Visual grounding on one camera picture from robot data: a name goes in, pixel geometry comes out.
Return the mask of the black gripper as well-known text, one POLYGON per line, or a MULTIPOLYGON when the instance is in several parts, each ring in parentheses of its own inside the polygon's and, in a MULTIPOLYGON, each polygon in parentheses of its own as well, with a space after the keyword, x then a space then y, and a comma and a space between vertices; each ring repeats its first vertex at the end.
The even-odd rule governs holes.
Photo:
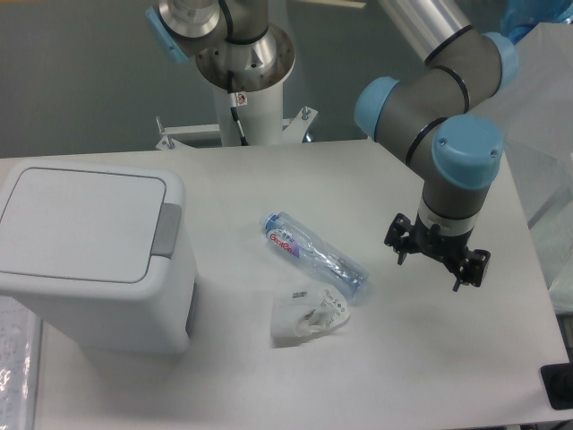
POLYGON ((461 285, 479 288, 491 253, 467 248, 474 226, 475 216, 445 219, 431 211, 418 211, 413 225, 408 217, 398 213, 389 226, 384 244, 398 255, 398 264, 409 254, 422 254, 441 262, 456 278, 454 292, 458 292, 461 285))

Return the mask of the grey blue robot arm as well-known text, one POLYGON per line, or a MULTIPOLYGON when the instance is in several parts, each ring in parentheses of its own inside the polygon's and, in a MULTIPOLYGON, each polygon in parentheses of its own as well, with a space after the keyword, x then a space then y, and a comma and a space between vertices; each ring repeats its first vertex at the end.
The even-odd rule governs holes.
MULTIPOLYGON (((478 33, 453 1, 385 1, 390 19, 426 65, 419 79, 372 81, 355 123, 423 180, 415 219, 398 214, 385 244, 399 258, 423 254, 478 287, 490 255, 467 242, 500 169, 504 140, 471 111, 517 74, 513 43, 478 33)), ((269 21, 265 1, 158 1, 145 14, 176 63, 193 60, 214 91, 226 146, 281 144, 283 82, 295 63, 291 39, 269 21)))

